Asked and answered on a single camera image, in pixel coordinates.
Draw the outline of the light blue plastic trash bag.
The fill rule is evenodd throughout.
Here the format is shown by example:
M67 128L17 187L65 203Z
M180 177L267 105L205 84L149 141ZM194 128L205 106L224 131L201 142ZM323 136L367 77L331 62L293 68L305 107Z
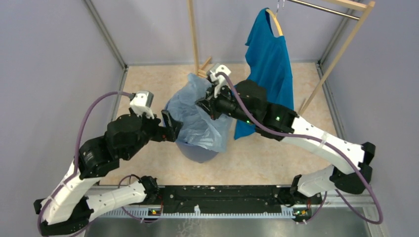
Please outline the light blue plastic trash bag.
M177 141L213 152L225 152L233 119L221 115L212 120L196 102L206 95L211 83L193 73L187 75L187 83L167 102L165 109L177 121L183 123Z

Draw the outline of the blue plastic trash bin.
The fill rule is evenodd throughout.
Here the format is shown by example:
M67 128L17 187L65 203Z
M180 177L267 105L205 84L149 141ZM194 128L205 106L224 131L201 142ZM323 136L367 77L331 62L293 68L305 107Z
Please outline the blue plastic trash bin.
M175 144L185 157L197 163L207 162L219 154L219 152L211 151L188 143L176 141Z

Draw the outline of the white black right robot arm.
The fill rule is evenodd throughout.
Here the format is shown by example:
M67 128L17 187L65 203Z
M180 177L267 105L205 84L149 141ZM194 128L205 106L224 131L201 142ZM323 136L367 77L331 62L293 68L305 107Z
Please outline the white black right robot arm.
M304 203L317 193L335 189L355 195L365 190L364 183L352 166L369 183L373 171L370 163L376 149L374 144L350 143L315 127L295 111L269 102L266 89L254 81L242 81L235 89L259 123L255 127L256 133L303 148L330 163L323 170L294 177L290 189L293 202Z

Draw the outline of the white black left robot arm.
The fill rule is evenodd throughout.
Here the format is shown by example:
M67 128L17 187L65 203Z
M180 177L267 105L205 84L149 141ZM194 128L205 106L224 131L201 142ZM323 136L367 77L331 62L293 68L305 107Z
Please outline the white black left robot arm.
M182 122L167 110L162 111L162 116L148 118L130 112L110 122L103 136L86 141L53 193L34 202L40 234L74 235L108 211L133 203L155 203L160 193L156 178L151 176L104 194L86 193L110 171L118 169L120 160L130 160L150 141L177 139Z

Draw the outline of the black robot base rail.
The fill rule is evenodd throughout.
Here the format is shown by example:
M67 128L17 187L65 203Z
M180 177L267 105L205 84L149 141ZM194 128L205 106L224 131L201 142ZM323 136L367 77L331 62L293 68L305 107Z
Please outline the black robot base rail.
M262 214L279 213L283 206L320 204L321 201L319 194L308 198L280 185L167 185L161 187L155 197L145 199L143 205L162 206L164 214L192 213L195 206L203 214Z

